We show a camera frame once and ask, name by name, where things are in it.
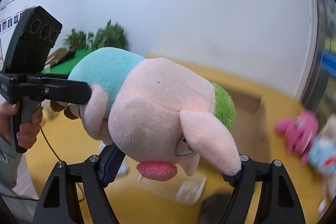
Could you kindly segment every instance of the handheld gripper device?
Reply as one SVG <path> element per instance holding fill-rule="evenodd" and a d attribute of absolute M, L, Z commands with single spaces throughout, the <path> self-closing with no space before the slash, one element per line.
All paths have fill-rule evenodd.
<path fill-rule="evenodd" d="M 85 82 L 67 80 L 67 75 L 41 73 L 62 24 L 41 6 L 26 9 L 8 46 L 2 72 L 0 93 L 10 103 L 19 103 L 18 113 L 10 117 L 11 139 L 16 151 L 16 134 L 20 124 L 30 122 L 31 116 L 45 99 L 78 105 L 86 104 L 91 88 Z"/>

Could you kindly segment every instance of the green leaves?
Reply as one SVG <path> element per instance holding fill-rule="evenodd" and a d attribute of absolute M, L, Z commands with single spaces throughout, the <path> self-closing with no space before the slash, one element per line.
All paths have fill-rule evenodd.
<path fill-rule="evenodd" d="M 112 25 L 111 22 L 109 20 L 103 29 L 98 29 L 94 38 L 93 33 L 90 33 L 90 42 L 93 51 L 102 47 L 126 49 L 128 40 L 124 28 L 118 25 L 118 23 Z"/>
<path fill-rule="evenodd" d="M 92 51 L 102 47 L 115 47 L 126 50 L 128 40 L 125 29 L 118 23 L 112 25 L 111 22 L 109 20 L 104 28 L 97 30 L 96 34 L 88 32 L 87 36 L 83 31 L 76 32 L 74 28 L 71 30 L 71 34 L 68 34 L 64 39 L 64 43 L 74 50 L 88 49 L 89 46 L 92 48 Z"/>
<path fill-rule="evenodd" d="M 75 28 L 71 30 L 71 34 L 68 34 L 63 41 L 64 44 L 73 50 L 88 48 L 86 34 L 83 31 L 76 32 Z"/>

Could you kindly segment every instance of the pig ear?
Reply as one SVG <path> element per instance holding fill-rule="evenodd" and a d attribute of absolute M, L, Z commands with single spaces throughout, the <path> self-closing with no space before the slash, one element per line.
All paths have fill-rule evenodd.
<path fill-rule="evenodd" d="M 200 156 L 196 154 L 192 157 L 181 160 L 179 164 L 181 165 L 185 174 L 188 177 L 192 177 L 196 172 L 196 168 L 198 166 L 199 161 L 200 161 Z"/>
<path fill-rule="evenodd" d="M 180 111 L 184 136 L 193 151 L 229 176 L 241 170 L 241 160 L 229 130 L 209 112 Z"/>

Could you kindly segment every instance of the pistol grip handle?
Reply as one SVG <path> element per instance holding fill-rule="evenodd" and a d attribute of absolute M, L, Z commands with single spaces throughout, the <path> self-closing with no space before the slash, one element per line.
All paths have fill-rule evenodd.
<path fill-rule="evenodd" d="M 17 153 L 24 154 L 27 149 L 19 146 L 16 134 L 20 131 L 20 125 L 23 122 L 31 122 L 32 115 L 37 110 L 40 102 L 32 101 L 28 97 L 20 100 L 20 109 L 14 116 L 9 117 L 11 139 L 14 140 Z"/>

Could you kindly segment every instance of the human hand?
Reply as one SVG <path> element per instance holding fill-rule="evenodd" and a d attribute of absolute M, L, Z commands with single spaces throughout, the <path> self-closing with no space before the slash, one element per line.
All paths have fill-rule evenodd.
<path fill-rule="evenodd" d="M 8 102 L 0 104 L 0 136 L 8 143 L 11 143 L 11 131 L 9 127 L 9 117 L 15 115 L 19 110 L 19 105 L 10 105 Z M 30 149 L 36 143 L 36 136 L 40 132 L 43 112 L 39 107 L 31 117 L 31 122 L 24 122 L 20 125 L 20 131 L 16 138 L 19 146 Z"/>

